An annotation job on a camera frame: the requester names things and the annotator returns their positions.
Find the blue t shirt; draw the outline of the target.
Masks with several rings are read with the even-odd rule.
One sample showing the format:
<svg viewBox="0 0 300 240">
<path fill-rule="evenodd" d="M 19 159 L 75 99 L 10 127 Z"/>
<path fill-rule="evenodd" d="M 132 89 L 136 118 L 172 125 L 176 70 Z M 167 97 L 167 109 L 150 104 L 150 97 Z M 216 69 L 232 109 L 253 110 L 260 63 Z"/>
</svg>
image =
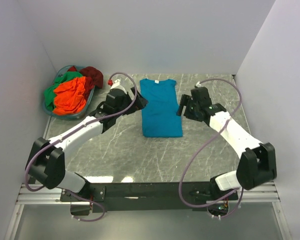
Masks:
<svg viewBox="0 0 300 240">
<path fill-rule="evenodd" d="M 148 101 L 141 111 L 142 133 L 146 138 L 180 138 L 182 119 L 177 115 L 179 105 L 174 79 L 140 80 L 141 95 Z"/>
</svg>

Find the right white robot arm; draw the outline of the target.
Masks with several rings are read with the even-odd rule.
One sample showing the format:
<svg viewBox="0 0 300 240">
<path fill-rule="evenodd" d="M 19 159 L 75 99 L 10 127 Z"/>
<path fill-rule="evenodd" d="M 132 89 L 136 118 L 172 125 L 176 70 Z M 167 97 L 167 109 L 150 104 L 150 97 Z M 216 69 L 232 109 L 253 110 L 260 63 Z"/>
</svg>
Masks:
<svg viewBox="0 0 300 240">
<path fill-rule="evenodd" d="M 213 104 L 206 87 L 196 87 L 182 95 L 177 115 L 204 122 L 219 132 L 239 158 L 236 170 L 213 179 L 220 191 L 251 190 L 277 177 L 276 153 L 271 143 L 262 143 L 245 131 L 221 104 Z"/>
</svg>

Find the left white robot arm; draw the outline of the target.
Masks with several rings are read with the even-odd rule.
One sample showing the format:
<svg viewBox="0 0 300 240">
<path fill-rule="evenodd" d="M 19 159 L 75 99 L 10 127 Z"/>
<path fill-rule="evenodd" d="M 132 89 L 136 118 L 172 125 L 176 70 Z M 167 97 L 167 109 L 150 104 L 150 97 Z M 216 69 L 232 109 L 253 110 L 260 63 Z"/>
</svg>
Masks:
<svg viewBox="0 0 300 240">
<path fill-rule="evenodd" d="M 88 140 L 106 132 L 119 117 L 145 108 L 147 100 L 134 88 L 131 91 L 134 98 L 123 89 L 111 89 L 106 99 L 82 122 L 58 136 L 35 140 L 25 167 L 25 177 L 35 178 L 50 190 L 87 191 L 90 183 L 81 175 L 66 170 L 66 158 Z"/>
</svg>

